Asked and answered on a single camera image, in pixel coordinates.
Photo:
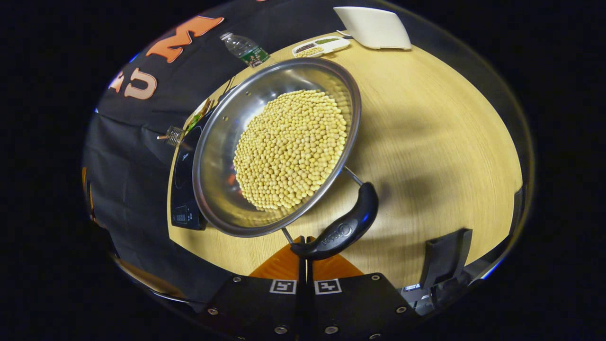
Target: round table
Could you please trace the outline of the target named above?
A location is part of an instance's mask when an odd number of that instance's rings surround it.
[[[349,41],[346,49],[321,58],[345,67],[360,88],[361,125],[347,166],[375,185],[379,212],[368,232],[341,255],[400,288],[419,283],[425,241],[468,228],[473,237],[466,264],[477,260],[509,234],[514,194],[522,187],[518,154],[504,122],[477,88],[428,52],[416,46],[372,50]],[[301,43],[271,56],[293,58],[291,49]],[[239,72],[232,86],[255,71]],[[226,86],[209,98],[216,101]],[[357,191],[351,180],[339,177],[289,232],[317,237],[351,209]],[[248,275],[287,244],[281,232],[239,238],[211,226],[204,231],[173,226],[169,202],[170,238],[228,271]]]

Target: seasoning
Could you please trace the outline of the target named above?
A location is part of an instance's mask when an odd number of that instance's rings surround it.
[[[320,53],[322,51],[324,51],[324,49],[322,47],[314,47],[313,49],[308,49],[303,52],[297,53],[295,55],[295,57],[297,57],[297,58],[307,57],[307,56],[315,55],[316,53]]]
[[[299,52],[301,52],[301,51],[303,51],[303,50],[307,50],[307,49],[309,49],[310,47],[314,47],[315,45],[316,45],[316,44],[313,44],[313,43],[311,43],[311,44],[307,44],[307,45],[303,45],[303,46],[301,46],[300,48],[298,48],[298,49],[295,51],[295,53],[299,53]]]
[[[320,40],[316,40],[316,43],[317,44],[323,44],[325,42],[335,41],[335,40],[339,40],[339,38],[320,39]]]

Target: white tray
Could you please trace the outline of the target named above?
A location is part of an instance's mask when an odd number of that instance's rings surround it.
[[[370,49],[410,50],[410,38],[397,14],[366,7],[333,7],[347,32]]]
[[[333,39],[333,38],[336,38],[337,40],[325,42],[323,44],[316,43],[316,41],[319,41],[319,40]],[[321,55],[324,55],[326,53],[342,50],[342,49],[346,48],[347,46],[349,46],[349,41],[347,41],[347,39],[343,39],[340,36],[326,36],[326,37],[310,40],[310,41],[304,42],[301,45],[294,47],[292,50],[293,56],[296,57],[297,53],[295,53],[295,51],[297,51],[298,48],[300,48],[301,46],[307,45],[307,44],[313,44],[313,46],[310,47],[309,49],[313,49],[315,47],[322,47],[324,49],[324,51],[322,51],[322,52],[318,52],[313,55],[307,56],[308,58],[313,58],[313,57],[320,57]]]

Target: bottle label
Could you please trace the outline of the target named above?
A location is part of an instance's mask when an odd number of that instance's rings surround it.
[[[261,47],[257,46],[251,52],[248,52],[240,59],[250,67],[255,67],[263,64],[264,61],[269,59],[269,55]]]

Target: induction cooktop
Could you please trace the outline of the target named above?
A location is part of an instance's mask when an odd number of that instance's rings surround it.
[[[170,192],[170,220],[173,226],[204,230],[206,220],[198,209],[193,193],[192,170],[193,156],[202,135],[202,128],[211,113],[202,117],[190,130],[177,147],[177,160],[173,169],[173,181]]]

